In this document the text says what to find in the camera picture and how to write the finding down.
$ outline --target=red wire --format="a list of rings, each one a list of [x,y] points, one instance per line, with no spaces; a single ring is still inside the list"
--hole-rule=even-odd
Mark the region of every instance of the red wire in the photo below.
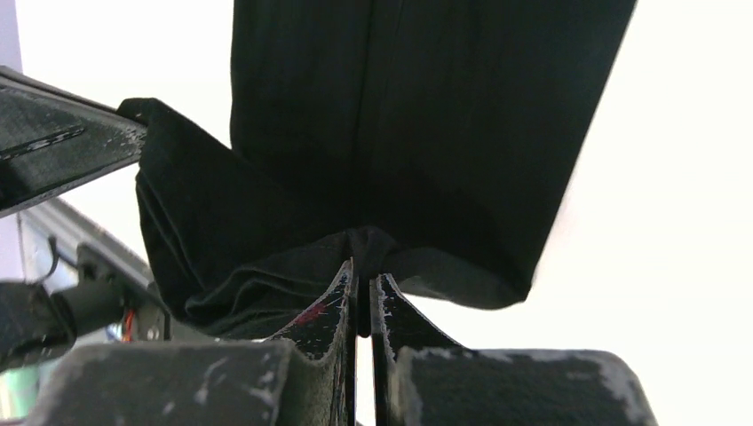
[[[125,329],[123,331],[123,341],[133,342],[133,317],[136,316],[136,312],[132,309],[128,311],[125,316]]]

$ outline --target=white wall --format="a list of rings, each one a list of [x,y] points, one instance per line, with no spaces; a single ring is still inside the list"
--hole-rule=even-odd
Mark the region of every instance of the white wall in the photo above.
[[[15,0],[0,0],[0,65],[21,71]],[[0,218],[0,280],[23,279],[18,217]]]
[[[156,96],[228,140],[230,0],[24,0],[19,13],[28,75],[112,106]],[[417,306],[471,347],[614,351],[662,425],[753,423],[751,21],[744,0],[641,1],[530,300]],[[134,172],[64,198],[143,255]]]

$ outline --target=white scratch mark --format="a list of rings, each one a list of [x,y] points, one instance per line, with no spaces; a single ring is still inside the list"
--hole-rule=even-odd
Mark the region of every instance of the white scratch mark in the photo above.
[[[172,413],[172,410],[175,409],[175,403],[174,402],[168,402],[167,405],[165,405],[165,408],[162,409],[162,415],[167,415]]]
[[[263,384],[270,383],[272,380],[274,380],[274,371],[271,370],[259,377],[259,382]]]
[[[227,362],[227,357],[224,357],[220,359],[217,362],[213,362],[210,364],[209,367],[207,367],[207,371],[204,372],[204,381],[202,383],[202,387],[199,388],[199,390],[196,391],[194,394],[194,401],[196,401],[197,404],[204,405],[207,403],[207,397],[210,395],[210,378],[211,374],[214,372],[215,369],[222,366]]]
[[[269,391],[268,389],[252,388],[250,386],[246,386],[243,384],[241,385],[241,388],[244,391],[248,392],[249,395],[251,395],[252,397],[261,399],[262,402],[264,402],[268,406],[274,405],[274,396],[272,395],[272,392]]]

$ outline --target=black garment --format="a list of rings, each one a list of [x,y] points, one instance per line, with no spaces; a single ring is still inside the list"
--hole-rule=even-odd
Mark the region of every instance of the black garment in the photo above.
[[[148,124],[142,231],[172,313],[269,335],[351,255],[417,295],[525,300],[632,8],[236,0],[232,153],[158,101],[120,109]]]

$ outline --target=red mark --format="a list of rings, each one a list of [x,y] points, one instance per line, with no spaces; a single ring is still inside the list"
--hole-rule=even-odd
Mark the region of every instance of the red mark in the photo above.
[[[314,319],[316,319],[316,317],[319,316],[320,313],[324,312],[324,308],[326,307],[327,306],[325,306],[321,302],[315,304],[314,306],[301,313],[298,318],[296,318],[295,323],[300,326],[307,322],[313,321]]]

